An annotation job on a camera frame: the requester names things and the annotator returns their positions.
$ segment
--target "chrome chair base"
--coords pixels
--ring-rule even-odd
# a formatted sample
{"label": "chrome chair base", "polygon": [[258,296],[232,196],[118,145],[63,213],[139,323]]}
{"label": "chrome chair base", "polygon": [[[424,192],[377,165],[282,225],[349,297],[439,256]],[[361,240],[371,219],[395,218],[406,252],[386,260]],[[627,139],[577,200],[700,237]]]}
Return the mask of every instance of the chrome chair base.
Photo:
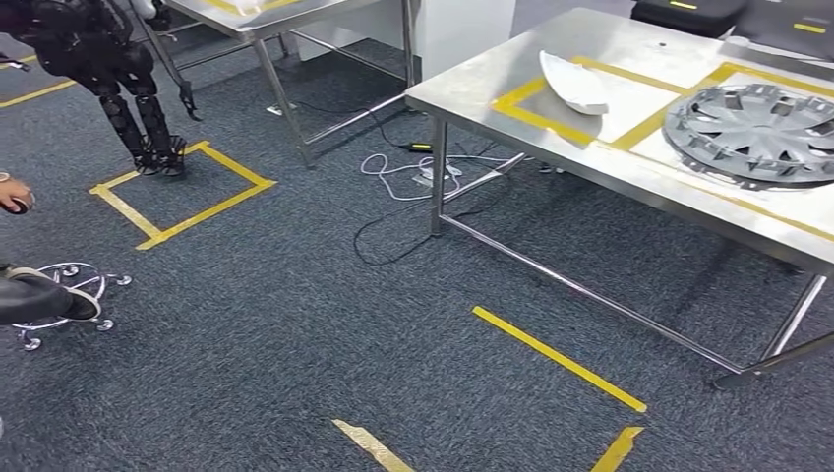
{"label": "chrome chair base", "polygon": [[[66,285],[71,288],[85,290],[92,295],[96,300],[99,300],[107,289],[107,282],[114,281],[116,285],[129,285],[133,278],[129,275],[117,275],[113,273],[102,273],[93,265],[85,263],[60,263],[47,265],[41,267],[38,271],[50,276],[56,283]],[[27,323],[27,324],[12,324],[18,329],[18,339],[23,343],[25,351],[34,351],[39,348],[43,342],[38,337],[32,337],[34,331],[42,329],[49,329],[60,325],[65,325],[70,322],[79,324],[89,323],[95,326],[98,331],[110,331],[113,326],[113,320],[105,319],[101,315],[91,320],[77,321],[66,318],[56,317],[54,322],[50,323]]]}

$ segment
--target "person's hand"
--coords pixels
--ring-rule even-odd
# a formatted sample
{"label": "person's hand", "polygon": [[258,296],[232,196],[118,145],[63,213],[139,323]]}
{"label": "person's hand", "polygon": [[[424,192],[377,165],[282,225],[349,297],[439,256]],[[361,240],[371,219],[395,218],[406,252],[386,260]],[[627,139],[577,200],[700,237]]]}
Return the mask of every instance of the person's hand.
{"label": "person's hand", "polygon": [[25,183],[17,179],[0,182],[0,204],[13,212],[20,211],[21,206],[13,199],[23,201],[27,207],[31,207],[34,203],[31,197],[31,189]]}

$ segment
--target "black robotic suit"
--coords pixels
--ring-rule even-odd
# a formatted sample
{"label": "black robotic suit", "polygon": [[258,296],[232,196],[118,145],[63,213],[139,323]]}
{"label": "black robotic suit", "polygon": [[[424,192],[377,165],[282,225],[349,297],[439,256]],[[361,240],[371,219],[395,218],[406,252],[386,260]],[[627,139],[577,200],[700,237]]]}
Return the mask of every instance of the black robotic suit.
{"label": "black robotic suit", "polygon": [[[148,23],[164,30],[167,12],[158,6],[160,13]],[[112,0],[0,0],[0,32],[32,47],[49,74],[68,77],[98,96],[140,173],[182,173],[186,143],[168,132],[150,74],[153,57],[130,40],[133,27]],[[14,62],[5,55],[0,61]],[[136,98],[146,136],[119,95],[120,84]],[[181,89],[180,98],[195,118],[190,91]]]}

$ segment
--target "stainless steel table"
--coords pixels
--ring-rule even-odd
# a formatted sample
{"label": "stainless steel table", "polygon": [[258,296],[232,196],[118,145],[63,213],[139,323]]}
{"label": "stainless steel table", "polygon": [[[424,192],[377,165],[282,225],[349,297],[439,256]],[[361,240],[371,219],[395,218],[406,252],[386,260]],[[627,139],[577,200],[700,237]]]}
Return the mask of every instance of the stainless steel table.
{"label": "stainless steel table", "polygon": [[[610,93],[602,117],[569,109],[547,86],[540,50],[599,71]],[[697,172],[660,131],[682,95],[720,84],[773,83],[834,98],[834,72],[794,59],[585,9],[537,29],[409,89],[406,103],[435,120],[432,232],[463,230],[504,254],[724,367],[719,387],[743,384],[834,343],[834,332],[791,350],[786,344],[826,277],[834,273],[834,185],[756,188]],[[447,124],[522,151],[496,171],[444,197]],[[546,267],[444,213],[444,203],[507,173],[525,154],[652,207],[697,222],[754,249],[812,271],[796,307],[751,366],[692,339]]]}
{"label": "stainless steel table", "polygon": [[403,98],[403,94],[372,106],[369,110],[354,115],[347,120],[326,130],[320,131],[308,138],[301,129],[301,125],[293,112],[293,106],[290,104],[289,98],[284,91],[284,87],[281,84],[278,73],[269,58],[265,41],[277,37],[281,41],[281,46],[284,50],[284,54],[286,55],[287,49],[283,43],[281,35],[290,32],[305,40],[312,41],[326,49],[359,61],[366,66],[382,71],[398,79],[403,79],[408,87],[413,86],[416,81],[413,54],[414,10],[412,8],[412,0],[399,0],[402,4],[402,35],[404,44],[403,49],[405,52],[404,78],[376,64],[373,64],[356,54],[335,47],[300,31],[294,30],[303,27],[304,25],[330,18],[333,15],[338,15],[349,10],[370,5],[377,1],[380,0],[165,0],[165,4],[171,8],[182,12],[200,23],[218,30],[229,37],[236,38],[241,43],[240,45],[225,49],[216,54],[212,54],[211,56],[179,66],[174,63],[174,60],[159,40],[159,37],[151,31],[144,22],[140,22],[140,24],[142,24],[143,28],[145,28],[151,45],[158,53],[168,73],[170,73],[171,77],[174,78],[174,81],[180,86],[180,90],[183,90],[181,92],[181,98],[183,93],[190,94],[190,85],[180,74],[181,70],[206,63],[207,61],[225,56],[249,46],[254,47],[255,52],[258,54],[258,58],[261,61],[261,65],[267,73],[267,78],[269,79],[269,84],[272,87],[275,98],[277,99],[277,105],[270,107],[269,110],[275,114],[286,117],[287,122],[292,129],[293,135],[295,136],[296,146],[304,157],[307,165],[313,166],[315,159],[310,152],[310,144],[343,129],[361,120],[362,118],[365,118],[366,116],[369,116],[373,112],[397,102]]}

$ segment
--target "table top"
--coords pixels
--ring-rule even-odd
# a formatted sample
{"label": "table top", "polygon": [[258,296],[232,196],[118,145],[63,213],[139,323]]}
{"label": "table top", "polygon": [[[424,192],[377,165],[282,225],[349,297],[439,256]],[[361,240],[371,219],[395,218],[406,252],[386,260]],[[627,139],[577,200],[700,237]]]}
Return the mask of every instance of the table top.
{"label": "table top", "polygon": [[263,39],[379,0],[164,0],[197,21],[241,40]]}
{"label": "table top", "polygon": [[[595,71],[601,117],[547,86],[545,50]],[[722,41],[575,9],[419,84],[409,106],[754,249],[834,275],[834,184],[758,187],[698,172],[667,144],[666,108],[711,85],[766,83],[834,101],[834,72]]]}

